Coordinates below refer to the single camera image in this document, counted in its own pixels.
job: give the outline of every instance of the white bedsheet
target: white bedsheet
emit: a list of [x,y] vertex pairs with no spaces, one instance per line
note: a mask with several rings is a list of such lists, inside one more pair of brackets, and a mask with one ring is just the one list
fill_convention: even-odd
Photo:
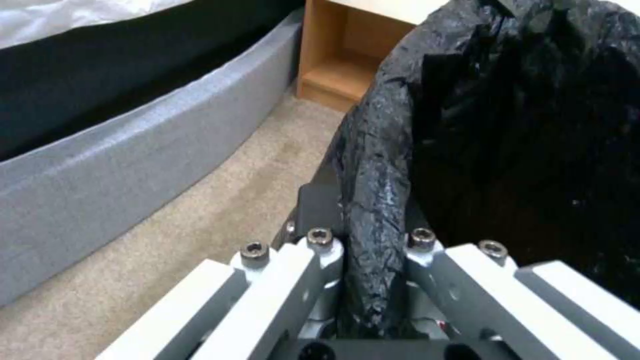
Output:
[[0,0],[0,49],[81,26],[142,17],[189,1]]

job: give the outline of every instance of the black plastic bag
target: black plastic bag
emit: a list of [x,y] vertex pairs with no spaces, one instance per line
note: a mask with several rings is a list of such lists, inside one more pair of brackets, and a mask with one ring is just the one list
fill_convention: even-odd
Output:
[[597,0],[452,0],[325,157],[349,234],[340,337],[401,337],[405,208],[448,246],[561,259],[640,306],[640,22]]

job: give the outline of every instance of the metal frame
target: metal frame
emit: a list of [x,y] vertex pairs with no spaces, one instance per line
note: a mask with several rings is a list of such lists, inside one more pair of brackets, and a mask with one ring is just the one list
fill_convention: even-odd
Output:
[[521,268],[515,277],[616,357],[640,358],[640,313],[562,261]]
[[298,335],[323,286],[316,254],[285,244],[192,359],[267,358],[281,339]]
[[410,280],[467,338],[498,334],[522,359],[614,359],[475,245],[408,260]]
[[206,259],[97,359],[185,359],[246,287],[241,271]]

